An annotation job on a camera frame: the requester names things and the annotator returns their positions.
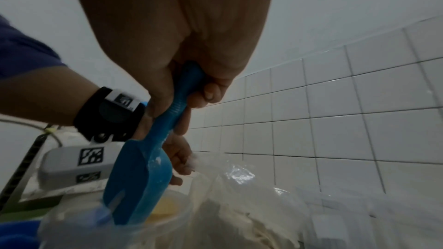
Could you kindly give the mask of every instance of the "blue sleeve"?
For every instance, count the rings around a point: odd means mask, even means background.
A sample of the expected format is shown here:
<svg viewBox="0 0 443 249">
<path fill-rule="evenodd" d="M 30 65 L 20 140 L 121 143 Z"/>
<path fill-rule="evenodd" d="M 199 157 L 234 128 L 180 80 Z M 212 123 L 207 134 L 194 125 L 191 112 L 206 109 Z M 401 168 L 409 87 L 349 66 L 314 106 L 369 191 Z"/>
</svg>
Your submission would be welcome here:
<svg viewBox="0 0 443 249">
<path fill-rule="evenodd" d="M 52 66 L 66 65 L 50 47 L 26 36 L 0 16 L 0 80 Z"/>
</svg>

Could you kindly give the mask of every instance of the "plastic bag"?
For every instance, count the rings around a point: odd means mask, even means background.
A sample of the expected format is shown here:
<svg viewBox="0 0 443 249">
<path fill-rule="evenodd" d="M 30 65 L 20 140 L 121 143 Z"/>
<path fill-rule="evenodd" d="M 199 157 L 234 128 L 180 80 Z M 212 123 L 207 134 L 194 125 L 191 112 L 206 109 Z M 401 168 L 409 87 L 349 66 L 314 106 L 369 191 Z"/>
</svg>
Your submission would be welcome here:
<svg viewBox="0 0 443 249">
<path fill-rule="evenodd" d="M 309 209 L 295 194 L 264 184 L 253 167 L 210 154 L 194 158 L 194 215 L 185 249 L 293 249 Z"/>
<path fill-rule="evenodd" d="M 191 162 L 193 217 L 184 249 L 443 248 L 440 204 L 339 188 L 291 192 L 223 154 Z"/>
</svg>

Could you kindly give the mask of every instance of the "scoop handle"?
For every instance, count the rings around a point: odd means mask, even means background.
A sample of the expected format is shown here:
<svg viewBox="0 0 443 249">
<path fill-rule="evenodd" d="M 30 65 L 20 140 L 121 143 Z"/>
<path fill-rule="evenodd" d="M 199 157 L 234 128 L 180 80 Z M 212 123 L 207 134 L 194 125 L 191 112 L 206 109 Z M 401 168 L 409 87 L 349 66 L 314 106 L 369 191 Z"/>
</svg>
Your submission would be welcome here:
<svg viewBox="0 0 443 249">
<path fill-rule="evenodd" d="M 154 120 L 148 135 L 142 140 L 143 144 L 151 146 L 158 143 L 161 146 L 165 142 L 186 108 L 187 97 L 198 89 L 204 77 L 205 73 L 197 62 L 185 62 L 179 79 L 174 83 L 174 101 Z"/>
</svg>

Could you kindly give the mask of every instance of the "white ceramic tile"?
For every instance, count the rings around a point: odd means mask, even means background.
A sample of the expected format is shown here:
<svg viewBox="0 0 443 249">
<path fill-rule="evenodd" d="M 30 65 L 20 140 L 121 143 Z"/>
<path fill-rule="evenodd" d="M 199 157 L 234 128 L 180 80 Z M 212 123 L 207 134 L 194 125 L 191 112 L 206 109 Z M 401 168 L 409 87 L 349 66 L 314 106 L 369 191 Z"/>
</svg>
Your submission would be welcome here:
<svg viewBox="0 0 443 249">
<path fill-rule="evenodd" d="M 271 92 L 271 70 L 263 70 L 246 77 L 246 97 Z"/>
<path fill-rule="evenodd" d="M 311 117 L 361 113 L 352 78 L 307 86 Z"/>
<path fill-rule="evenodd" d="M 377 160 L 443 163 L 443 122 L 437 109 L 365 115 Z"/>
<path fill-rule="evenodd" d="M 273 92 L 305 85 L 301 59 L 271 68 L 271 90 Z"/>
<path fill-rule="evenodd" d="M 220 151 L 224 153 L 243 153 L 243 125 L 221 127 Z"/>
<path fill-rule="evenodd" d="M 222 125 L 240 125 L 245 122 L 245 100 L 223 103 Z"/>
<path fill-rule="evenodd" d="M 221 126 L 222 124 L 222 110 L 223 104 L 215 104 L 206 107 L 204 114 L 204 126 Z"/>
<path fill-rule="evenodd" d="M 362 115 L 315 118 L 311 122 L 317 157 L 374 159 Z"/>
<path fill-rule="evenodd" d="M 306 87 L 272 93 L 272 120 L 309 118 Z"/>
<path fill-rule="evenodd" d="M 202 149 L 202 129 L 190 129 L 185 134 L 185 139 L 188 141 L 192 151 L 200 151 Z"/>
<path fill-rule="evenodd" d="M 272 120 L 271 94 L 245 99 L 245 124 Z"/>
<path fill-rule="evenodd" d="M 203 129 L 202 151 L 218 152 L 220 151 L 220 139 L 222 137 L 222 127 L 210 127 Z"/>
<path fill-rule="evenodd" d="M 274 185 L 274 156 L 272 155 L 243 155 L 243 160 L 252 164 L 251 170 L 259 180 Z"/>
<path fill-rule="evenodd" d="M 432 84 L 434 93 L 443 105 L 443 59 L 422 62 L 426 76 Z"/>
<path fill-rule="evenodd" d="M 413 24 L 406 32 L 420 60 L 443 57 L 443 17 Z"/>
<path fill-rule="evenodd" d="M 364 113 L 436 106 L 417 64 L 354 77 Z"/>
<path fill-rule="evenodd" d="M 204 114 L 206 108 L 193 109 L 191 112 L 191 121 L 189 123 L 190 129 L 204 127 Z"/>
<path fill-rule="evenodd" d="M 246 78 L 235 79 L 232 81 L 229 88 L 222 99 L 223 102 L 236 101 L 245 98 Z"/>
<path fill-rule="evenodd" d="M 379 162 L 386 193 L 443 202 L 443 165 Z"/>
<path fill-rule="evenodd" d="M 272 123 L 246 124 L 243 130 L 243 153 L 272 154 Z"/>
<path fill-rule="evenodd" d="M 360 193 L 383 193 L 374 161 L 317 159 L 320 184 Z"/>
<path fill-rule="evenodd" d="M 224 154 L 226 158 L 228 158 L 232 163 L 242 163 L 243 155 L 242 154 Z"/>
<path fill-rule="evenodd" d="M 348 45 L 347 53 L 354 75 L 417 61 L 402 30 Z"/>
<path fill-rule="evenodd" d="M 287 191 L 295 187 L 319 190 L 314 158 L 275 156 L 275 184 Z"/>
<path fill-rule="evenodd" d="M 314 157 L 308 119 L 273 122 L 274 155 Z"/>
<path fill-rule="evenodd" d="M 303 60 L 308 85 L 351 76 L 343 47 L 315 54 Z"/>
</svg>

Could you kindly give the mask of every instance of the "white device box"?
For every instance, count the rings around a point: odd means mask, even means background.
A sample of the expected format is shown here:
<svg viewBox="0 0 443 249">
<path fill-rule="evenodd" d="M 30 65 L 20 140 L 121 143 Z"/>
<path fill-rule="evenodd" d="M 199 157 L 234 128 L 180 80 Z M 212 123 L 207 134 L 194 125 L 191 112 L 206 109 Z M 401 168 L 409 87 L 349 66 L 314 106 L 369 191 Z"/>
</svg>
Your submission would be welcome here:
<svg viewBox="0 0 443 249">
<path fill-rule="evenodd" d="M 56 190 L 108 178 L 121 147 L 117 142 L 107 142 L 47 152 L 37 172 L 40 188 Z"/>
</svg>

